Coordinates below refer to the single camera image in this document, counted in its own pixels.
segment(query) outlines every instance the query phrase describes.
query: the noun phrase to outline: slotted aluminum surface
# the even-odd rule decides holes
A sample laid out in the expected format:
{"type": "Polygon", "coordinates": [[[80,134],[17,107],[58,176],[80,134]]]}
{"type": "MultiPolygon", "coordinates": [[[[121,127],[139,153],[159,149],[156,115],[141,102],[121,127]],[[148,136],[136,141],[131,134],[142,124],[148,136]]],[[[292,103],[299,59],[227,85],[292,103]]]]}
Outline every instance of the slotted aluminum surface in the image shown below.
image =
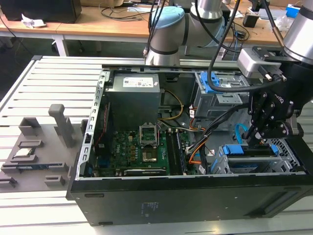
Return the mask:
{"type": "MultiPolygon", "coordinates": [[[[63,103],[65,115],[72,123],[86,118],[102,64],[141,65],[143,60],[43,57],[40,61],[31,61],[0,102],[0,166],[20,134],[18,125],[25,115],[37,117],[40,124],[53,124],[48,108],[51,103],[63,103]]],[[[209,62],[184,60],[182,64],[208,66],[209,62]]],[[[313,148],[313,103],[306,106],[299,120],[304,124],[305,140],[313,148]]],[[[217,218],[192,223],[91,227],[76,203],[67,201],[65,195],[65,191],[0,193],[0,234],[216,235],[284,234],[286,231],[313,234],[313,225],[309,222],[313,220],[313,197],[302,199],[271,219],[219,221],[217,218]]]]}

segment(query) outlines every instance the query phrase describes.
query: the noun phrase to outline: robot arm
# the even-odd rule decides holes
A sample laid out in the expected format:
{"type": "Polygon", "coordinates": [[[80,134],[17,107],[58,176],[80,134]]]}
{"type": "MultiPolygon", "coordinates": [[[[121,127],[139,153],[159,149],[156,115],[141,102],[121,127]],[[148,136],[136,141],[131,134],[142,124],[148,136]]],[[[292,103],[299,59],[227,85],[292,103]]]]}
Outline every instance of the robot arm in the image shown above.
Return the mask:
{"type": "MultiPolygon", "coordinates": [[[[219,38],[224,32],[224,19],[221,11],[222,0],[200,0],[199,14],[206,27],[219,38]]],[[[182,8],[165,7],[156,24],[155,32],[146,57],[146,65],[179,66],[179,46],[210,46],[212,38],[200,24],[195,6],[190,14],[185,14],[182,8]]]]}
{"type": "Polygon", "coordinates": [[[296,118],[313,99],[313,1],[306,0],[284,39],[284,47],[244,49],[238,65],[246,77],[261,73],[269,81],[283,82],[266,90],[251,92],[248,113],[251,127],[245,134],[249,145],[260,139],[303,136],[296,118]]]}

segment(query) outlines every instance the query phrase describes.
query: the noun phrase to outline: power supply label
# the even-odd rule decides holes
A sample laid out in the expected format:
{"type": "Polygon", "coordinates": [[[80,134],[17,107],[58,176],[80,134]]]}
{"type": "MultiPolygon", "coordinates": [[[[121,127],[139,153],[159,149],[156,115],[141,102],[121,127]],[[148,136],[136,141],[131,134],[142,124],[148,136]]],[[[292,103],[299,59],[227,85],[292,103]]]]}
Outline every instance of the power supply label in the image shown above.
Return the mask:
{"type": "Polygon", "coordinates": [[[142,87],[152,88],[152,77],[125,77],[123,81],[123,87],[142,87]]]}

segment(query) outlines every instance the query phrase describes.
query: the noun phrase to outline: sticker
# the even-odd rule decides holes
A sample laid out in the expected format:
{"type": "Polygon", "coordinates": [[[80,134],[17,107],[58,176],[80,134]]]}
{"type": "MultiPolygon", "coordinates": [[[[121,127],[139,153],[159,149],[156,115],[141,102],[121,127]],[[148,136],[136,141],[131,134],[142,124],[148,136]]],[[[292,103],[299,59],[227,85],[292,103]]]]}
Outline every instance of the sticker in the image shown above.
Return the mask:
{"type": "Polygon", "coordinates": [[[221,84],[221,87],[231,88],[231,85],[230,84],[221,84]]]}
{"type": "Polygon", "coordinates": [[[214,149],[210,150],[209,153],[207,154],[208,157],[210,156],[215,156],[215,151],[214,149]]]}
{"type": "Polygon", "coordinates": [[[158,202],[144,202],[141,204],[141,217],[149,217],[155,214],[158,209],[158,202]]]}
{"type": "Polygon", "coordinates": [[[123,80],[123,87],[153,87],[152,77],[125,77],[123,80]]]}
{"type": "Polygon", "coordinates": [[[199,166],[199,171],[202,173],[202,175],[205,175],[205,169],[202,165],[199,166]]]}
{"type": "Polygon", "coordinates": [[[191,118],[195,118],[195,111],[194,110],[189,110],[189,116],[191,118]]]}

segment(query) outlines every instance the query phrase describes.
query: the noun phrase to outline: floor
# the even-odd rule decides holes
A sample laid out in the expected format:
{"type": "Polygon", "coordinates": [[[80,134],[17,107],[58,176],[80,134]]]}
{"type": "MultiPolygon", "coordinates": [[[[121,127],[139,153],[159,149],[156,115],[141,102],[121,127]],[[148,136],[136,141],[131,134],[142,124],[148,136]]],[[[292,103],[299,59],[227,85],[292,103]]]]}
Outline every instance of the floor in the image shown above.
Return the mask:
{"type": "MultiPolygon", "coordinates": [[[[52,40],[24,38],[23,44],[34,55],[58,56],[58,53],[51,49],[52,40]]],[[[0,48],[0,100],[5,96],[10,87],[14,84],[21,72],[32,58],[32,55],[16,39],[11,39],[12,48],[2,46],[0,48]]],[[[78,41],[67,41],[70,56],[90,56],[90,57],[124,57],[142,58],[144,43],[125,42],[101,42],[102,51],[96,52],[95,42],[82,41],[84,52],[80,53],[78,41]]],[[[189,59],[211,59],[214,48],[190,48],[190,55],[184,55],[184,47],[180,47],[181,58],[189,59]]],[[[232,60],[232,55],[227,55],[226,60],[232,60]]]]}

